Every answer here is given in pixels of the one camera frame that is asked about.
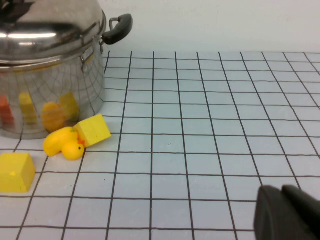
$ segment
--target black object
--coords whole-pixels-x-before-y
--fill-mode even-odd
[[[320,203],[295,186],[262,186],[254,232],[257,240],[319,240]]]
[[[112,22],[118,21],[119,23],[112,28]],[[134,20],[131,14],[124,14],[118,18],[110,19],[110,31],[102,35],[102,40],[107,45],[115,44],[124,39],[131,31]]]
[[[0,0],[0,22],[13,24],[23,15],[29,12],[33,2],[25,3],[25,0]]]

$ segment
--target stainless steel pot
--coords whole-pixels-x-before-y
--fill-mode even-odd
[[[68,8],[72,1],[0,2],[1,136],[44,138],[95,115],[104,103],[103,44],[125,38],[133,18],[111,18],[105,32],[98,2]],[[53,2],[60,10],[43,13]]]

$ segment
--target black handle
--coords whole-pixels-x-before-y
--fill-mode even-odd
[[[124,39],[131,32],[134,20],[131,14],[124,14],[117,18],[119,22],[114,29],[105,32],[102,35],[102,40],[107,45],[115,44]]]

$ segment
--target yellow rubber duck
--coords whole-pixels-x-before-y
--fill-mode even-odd
[[[79,159],[85,151],[84,141],[78,141],[79,134],[71,126],[59,129],[45,138],[43,150],[52,157],[60,152],[71,161]]]
[[[63,156],[70,160],[75,161],[79,159],[85,152],[85,141],[70,141],[62,147]]]

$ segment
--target orange block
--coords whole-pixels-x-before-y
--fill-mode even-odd
[[[12,124],[14,122],[6,95],[0,95],[0,117],[3,124]]]

